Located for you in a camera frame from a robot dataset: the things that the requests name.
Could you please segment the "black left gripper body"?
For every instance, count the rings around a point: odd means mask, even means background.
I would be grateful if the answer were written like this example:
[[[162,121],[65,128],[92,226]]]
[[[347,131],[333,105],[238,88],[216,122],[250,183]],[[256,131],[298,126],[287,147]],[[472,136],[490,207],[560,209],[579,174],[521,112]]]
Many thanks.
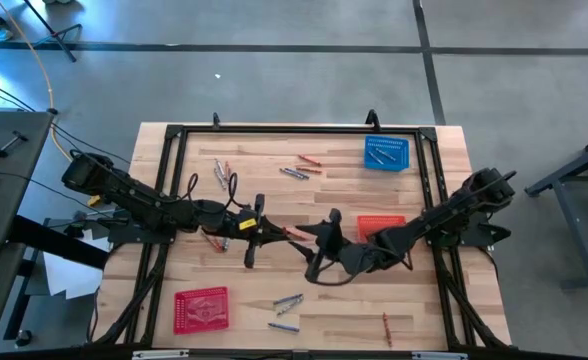
[[[265,209],[265,195],[259,193],[255,197],[254,204],[241,204],[235,200],[233,194],[229,195],[229,204],[239,208],[238,213],[232,215],[233,228],[227,237],[246,240],[248,247],[244,255],[244,266],[253,268],[255,265],[256,250],[266,243],[266,225],[268,221],[263,215]]]

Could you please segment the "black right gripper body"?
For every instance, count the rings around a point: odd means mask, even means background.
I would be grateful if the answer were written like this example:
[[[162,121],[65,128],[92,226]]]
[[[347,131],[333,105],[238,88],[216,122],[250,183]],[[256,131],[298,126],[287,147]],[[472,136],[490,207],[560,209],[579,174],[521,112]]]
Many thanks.
[[[357,275],[367,272],[374,265],[374,249],[369,245],[353,243],[343,236],[341,229],[341,212],[333,208],[327,220],[320,223],[330,224],[330,235],[317,238],[317,257],[312,264],[308,264],[305,278],[308,281],[318,281],[320,274],[335,263],[340,263],[349,275],[347,281],[352,281]]]

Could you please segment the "orange plastic basket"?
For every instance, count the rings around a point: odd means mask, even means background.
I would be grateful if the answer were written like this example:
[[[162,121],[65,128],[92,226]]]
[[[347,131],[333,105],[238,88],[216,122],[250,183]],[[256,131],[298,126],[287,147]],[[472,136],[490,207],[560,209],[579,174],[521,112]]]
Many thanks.
[[[406,219],[402,215],[359,215],[358,242],[365,243],[369,235],[387,227],[403,226],[405,223]]]

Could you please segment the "blue plastic basket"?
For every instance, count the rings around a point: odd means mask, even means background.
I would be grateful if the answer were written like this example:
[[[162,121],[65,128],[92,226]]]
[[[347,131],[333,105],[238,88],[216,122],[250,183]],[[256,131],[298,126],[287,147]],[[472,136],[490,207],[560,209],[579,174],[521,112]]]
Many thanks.
[[[381,150],[391,154],[397,161],[392,162],[374,149]],[[405,138],[386,137],[367,135],[364,140],[364,166],[368,169],[383,170],[391,172],[400,172],[410,166],[409,161],[409,141]],[[372,151],[378,158],[380,158],[384,165],[378,164],[367,153]]]

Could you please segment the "grey metal desk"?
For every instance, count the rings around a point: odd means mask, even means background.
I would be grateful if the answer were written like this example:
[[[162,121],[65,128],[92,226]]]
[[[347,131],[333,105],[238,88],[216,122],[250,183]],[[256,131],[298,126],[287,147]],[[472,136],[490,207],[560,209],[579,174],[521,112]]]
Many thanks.
[[[568,189],[566,188],[566,184],[569,182],[588,181],[588,175],[583,176],[586,171],[588,171],[588,144],[577,158],[524,189],[529,197],[538,197],[546,190],[554,192],[570,230],[571,238],[578,250],[585,276],[562,281],[560,287],[563,290],[588,288],[588,241],[581,232],[581,220],[578,213],[572,209]]]

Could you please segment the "dark side table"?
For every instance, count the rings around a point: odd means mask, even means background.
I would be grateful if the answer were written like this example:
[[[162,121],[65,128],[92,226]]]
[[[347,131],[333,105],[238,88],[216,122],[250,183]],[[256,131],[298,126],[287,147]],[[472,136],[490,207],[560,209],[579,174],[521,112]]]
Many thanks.
[[[12,222],[47,138],[53,115],[48,112],[0,111],[0,147],[11,142],[14,133],[26,139],[8,149],[0,158],[0,318],[12,289],[25,247],[6,242]]]

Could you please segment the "black tripod stand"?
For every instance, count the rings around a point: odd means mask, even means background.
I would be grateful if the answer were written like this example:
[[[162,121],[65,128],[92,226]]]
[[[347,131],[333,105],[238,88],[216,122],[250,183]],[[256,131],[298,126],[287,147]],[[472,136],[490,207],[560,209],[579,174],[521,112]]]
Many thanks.
[[[44,26],[47,30],[47,35],[39,40],[38,42],[34,43],[34,47],[38,47],[40,45],[44,45],[46,43],[55,43],[58,47],[66,54],[68,59],[75,63],[77,58],[72,53],[71,48],[65,43],[65,37],[68,33],[73,31],[80,31],[82,29],[82,25],[80,23],[76,23],[72,26],[61,30],[55,30],[51,27],[48,21],[38,12],[38,10],[32,5],[30,0],[23,0],[25,5],[32,11],[32,13],[36,16],[36,18],[40,21],[40,23]]]

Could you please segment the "white paper sheet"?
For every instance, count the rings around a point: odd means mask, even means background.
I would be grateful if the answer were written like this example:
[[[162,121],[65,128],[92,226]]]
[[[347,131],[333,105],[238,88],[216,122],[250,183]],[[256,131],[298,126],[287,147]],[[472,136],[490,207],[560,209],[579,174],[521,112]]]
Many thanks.
[[[103,271],[44,253],[47,286],[51,295],[63,293],[67,300],[96,292]]]

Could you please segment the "red plastic basket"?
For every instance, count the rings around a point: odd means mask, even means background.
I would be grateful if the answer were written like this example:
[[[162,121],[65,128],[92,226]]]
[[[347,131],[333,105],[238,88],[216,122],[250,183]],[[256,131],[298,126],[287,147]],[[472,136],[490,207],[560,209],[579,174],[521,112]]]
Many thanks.
[[[229,327],[227,287],[177,292],[174,295],[173,333],[186,335]]]

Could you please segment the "white bracket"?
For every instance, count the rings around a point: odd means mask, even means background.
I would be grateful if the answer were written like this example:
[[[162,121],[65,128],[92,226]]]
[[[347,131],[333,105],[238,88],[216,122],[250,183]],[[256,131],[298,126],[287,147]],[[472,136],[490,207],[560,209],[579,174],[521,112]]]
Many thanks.
[[[183,360],[189,357],[188,350],[164,349],[141,350],[132,353],[131,360]]]
[[[412,360],[469,360],[465,353],[417,351],[411,354]]]

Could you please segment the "black diagonal beam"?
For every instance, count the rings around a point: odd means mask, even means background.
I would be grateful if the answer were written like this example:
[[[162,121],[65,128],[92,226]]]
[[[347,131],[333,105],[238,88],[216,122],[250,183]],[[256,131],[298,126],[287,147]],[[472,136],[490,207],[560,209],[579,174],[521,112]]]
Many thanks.
[[[102,270],[109,252],[59,233],[22,216],[15,216],[7,235],[10,243],[21,243],[65,260]]]

